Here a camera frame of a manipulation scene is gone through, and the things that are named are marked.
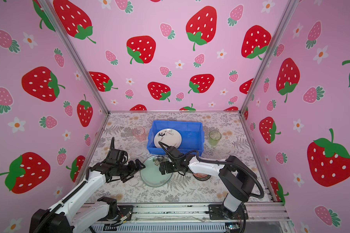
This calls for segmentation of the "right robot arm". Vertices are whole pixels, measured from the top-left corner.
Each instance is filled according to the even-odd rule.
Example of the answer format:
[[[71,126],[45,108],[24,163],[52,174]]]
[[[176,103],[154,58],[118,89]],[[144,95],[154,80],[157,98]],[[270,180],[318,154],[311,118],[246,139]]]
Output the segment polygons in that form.
[[[231,155],[225,160],[212,160],[200,157],[197,150],[183,154],[174,146],[162,142],[159,145],[169,158],[169,161],[159,165],[162,175],[174,172],[182,176],[186,173],[201,173],[222,181],[228,190],[223,201],[225,214],[236,214],[250,197],[264,198],[264,189],[257,175],[236,156]]]

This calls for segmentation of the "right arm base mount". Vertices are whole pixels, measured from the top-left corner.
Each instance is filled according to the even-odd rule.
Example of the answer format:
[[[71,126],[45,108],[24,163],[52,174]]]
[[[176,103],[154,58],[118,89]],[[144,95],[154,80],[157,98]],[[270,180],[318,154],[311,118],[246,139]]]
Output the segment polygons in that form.
[[[210,204],[208,214],[211,220],[248,220],[246,206],[241,204],[235,212],[228,210],[222,204]]]

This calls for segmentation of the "mint green flower plate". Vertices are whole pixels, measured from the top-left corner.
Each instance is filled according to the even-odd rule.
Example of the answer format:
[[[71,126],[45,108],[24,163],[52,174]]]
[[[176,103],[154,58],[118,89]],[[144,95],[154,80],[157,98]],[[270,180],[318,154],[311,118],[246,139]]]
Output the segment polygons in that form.
[[[145,168],[140,171],[142,181],[150,187],[160,187],[165,185],[172,177],[172,174],[161,174],[159,168],[161,162],[168,162],[169,159],[163,155],[154,155],[145,162]]]

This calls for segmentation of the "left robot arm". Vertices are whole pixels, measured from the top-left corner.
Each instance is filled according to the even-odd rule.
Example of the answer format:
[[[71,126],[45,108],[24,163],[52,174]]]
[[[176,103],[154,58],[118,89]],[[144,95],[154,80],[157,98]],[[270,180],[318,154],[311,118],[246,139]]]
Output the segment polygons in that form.
[[[89,167],[85,178],[70,193],[47,210],[39,209],[31,219],[31,233],[81,233],[98,220],[112,220],[114,225],[122,224],[124,215],[117,200],[101,197],[87,210],[78,213],[84,203],[100,187],[113,181],[127,182],[143,170],[139,160],[129,161],[126,151],[111,149],[105,160]]]

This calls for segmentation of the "white floral plate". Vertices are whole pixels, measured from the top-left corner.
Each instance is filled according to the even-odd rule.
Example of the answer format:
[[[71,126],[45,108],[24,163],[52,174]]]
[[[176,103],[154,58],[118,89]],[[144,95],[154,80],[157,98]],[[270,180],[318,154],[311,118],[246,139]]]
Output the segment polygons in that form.
[[[161,148],[159,142],[162,142],[168,146],[179,148],[182,143],[182,136],[175,129],[163,129],[160,130],[154,137],[154,145],[156,148]]]

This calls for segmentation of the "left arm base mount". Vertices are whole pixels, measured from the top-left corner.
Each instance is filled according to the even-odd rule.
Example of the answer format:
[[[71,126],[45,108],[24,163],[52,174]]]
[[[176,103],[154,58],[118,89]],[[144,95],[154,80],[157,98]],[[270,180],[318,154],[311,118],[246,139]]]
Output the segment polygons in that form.
[[[130,221],[133,213],[133,205],[118,205],[118,210],[114,213],[109,213],[106,217],[100,219],[100,221],[113,221],[118,222],[121,218],[126,217],[123,221]]]

